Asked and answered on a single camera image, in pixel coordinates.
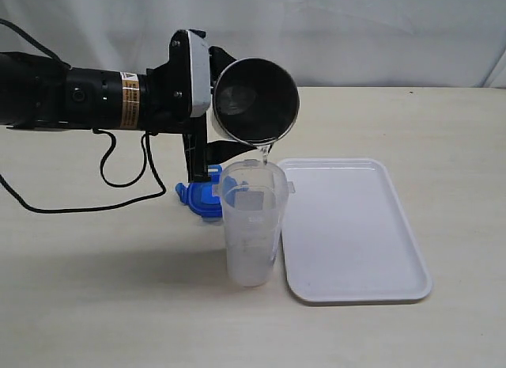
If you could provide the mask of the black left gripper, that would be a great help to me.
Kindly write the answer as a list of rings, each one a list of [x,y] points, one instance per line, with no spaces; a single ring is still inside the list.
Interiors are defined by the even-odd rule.
[[[147,70],[149,96],[146,129],[153,133],[181,134],[187,178],[190,182],[209,179],[208,163],[224,163],[255,150],[243,142],[217,140],[207,143],[206,114],[191,118],[191,77],[188,29],[174,33],[168,43],[168,61]],[[206,40],[202,30],[190,29]],[[221,73],[236,59],[218,46],[209,47],[210,83],[214,87]]]

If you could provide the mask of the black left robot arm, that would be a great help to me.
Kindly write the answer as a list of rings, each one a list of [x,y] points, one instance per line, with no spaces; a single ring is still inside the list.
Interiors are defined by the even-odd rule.
[[[123,130],[182,135],[187,177],[251,147],[207,140],[212,102],[210,47],[203,31],[180,29],[168,61],[144,74],[77,68],[19,51],[1,54],[1,124],[13,129]]]

